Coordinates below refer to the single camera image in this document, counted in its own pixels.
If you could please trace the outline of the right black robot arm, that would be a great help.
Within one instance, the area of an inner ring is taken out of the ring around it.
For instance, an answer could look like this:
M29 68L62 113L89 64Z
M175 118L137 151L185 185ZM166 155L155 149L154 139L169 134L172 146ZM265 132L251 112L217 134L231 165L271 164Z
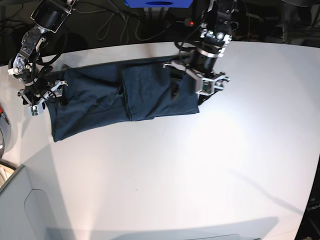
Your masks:
M63 51L47 62L42 60L41 53L50 43L48 34L55 34L60 29L77 3L76 0L42 0L30 16L34 26L24 34L20 50L9 61L8 75L23 83L24 88L17 95L32 117L43 114L47 103L55 104L68 85L65 80L45 79Z

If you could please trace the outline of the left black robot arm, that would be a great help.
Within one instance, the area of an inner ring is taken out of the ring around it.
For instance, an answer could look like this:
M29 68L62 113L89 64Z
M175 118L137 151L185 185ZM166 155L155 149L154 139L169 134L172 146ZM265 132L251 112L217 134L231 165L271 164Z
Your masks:
M173 100L178 98L178 82L184 76L193 79L199 106L225 89L224 83L228 83L230 78L225 72L216 73L214 66L232 41L232 14L236 7L236 0L210 0L195 30L182 42L174 43L178 48L178 59L163 64L170 70Z

